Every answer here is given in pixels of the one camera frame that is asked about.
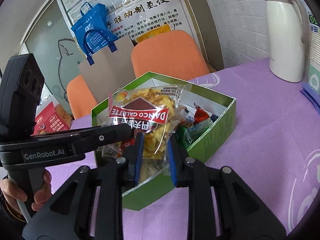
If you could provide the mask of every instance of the bag handle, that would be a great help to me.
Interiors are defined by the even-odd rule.
[[[88,30],[84,35],[83,47],[85,50],[84,53],[87,55],[87,60],[90,64],[90,66],[92,66],[94,64],[94,61],[89,53],[94,54],[94,52],[92,51],[92,49],[89,47],[89,45],[87,43],[87,36],[89,33],[92,33],[92,32],[96,32],[96,33],[100,34],[100,36],[108,42],[108,47],[110,48],[111,52],[115,52],[116,50],[118,50],[115,43],[113,41],[110,41],[110,38],[107,37],[105,35],[105,33],[103,33],[102,31],[95,30],[95,29]]]
[[[82,12],[82,7],[83,7],[86,3],[89,5],[90,9],[93,9],[93,7],[92,7],[92,5],[91,5],[90,3],[85,2],[85,3],[80,7],[80,13],[81,13],[82,16],[84,16],[84,13]]]

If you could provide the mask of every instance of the red snack package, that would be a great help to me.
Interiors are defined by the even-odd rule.
[[[33,135],[70,130],[71,116],[59,104],[50,102],[37,116]]]
[[[207,120],[208,118],[210,118],[210,116],[208,115],[208,113],[206,111],[204,111],[200,106],[198,106],[196,103],[194,103],[195,108],[197,109],[194,119],[195,119],[195,123],[194,125],[201,123],[202,121]]]

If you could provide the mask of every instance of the sleeve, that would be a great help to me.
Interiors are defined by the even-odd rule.
[[[5,200],[2,191],[0,190],[0,212],[11,222],[11,224],[22,234],[22,230],[26,225],[24,217],[16,212]]]

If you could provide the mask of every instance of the brown paper bag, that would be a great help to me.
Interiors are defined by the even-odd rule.
[[[117,50],[110,51],[108,46],[92,55],[94,64],[90,66],[87,60],[78,66],[92,95],[100,104],[108,98],[109,93],[115,93],[135,80],[131,62],[133,44],[129,36],[115,41]]]

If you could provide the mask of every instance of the blue tote bag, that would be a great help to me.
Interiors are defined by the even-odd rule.
[[[84,53],[87,55],[87,61],[89,62],[90,66],[92,66],[94,64],[94,61],[91,57],[91,55],[93,55],[96,51],[93,51],[90,46],[89,43],[87,42],[87,37],[90,36],[90,34],[97,34],[98,36],[100,36],[101,38],[103,38],[105,41],[107,41],[107,45],[110,48],[111,52],[115,52],[117,49],[114,41],[111,41],[109,39],[108,36],[106,36],[102,31],[99,30],[88,30],[85,34],[84,34],[84,39],[83,39],[83,47],[84,47]]]
[[[82,7],[86,3],[90,10],[84,14]],[[88,56],[88,52],[92,55],[107,46],[109,42],[116,41],[118,37],[107,29],[107,9],[103,4],[98,3],[92,7],[90,3],[85,2],[82,7],[80,9],[82,17],[71,27],[71,30],[75,33],[80,48]]]

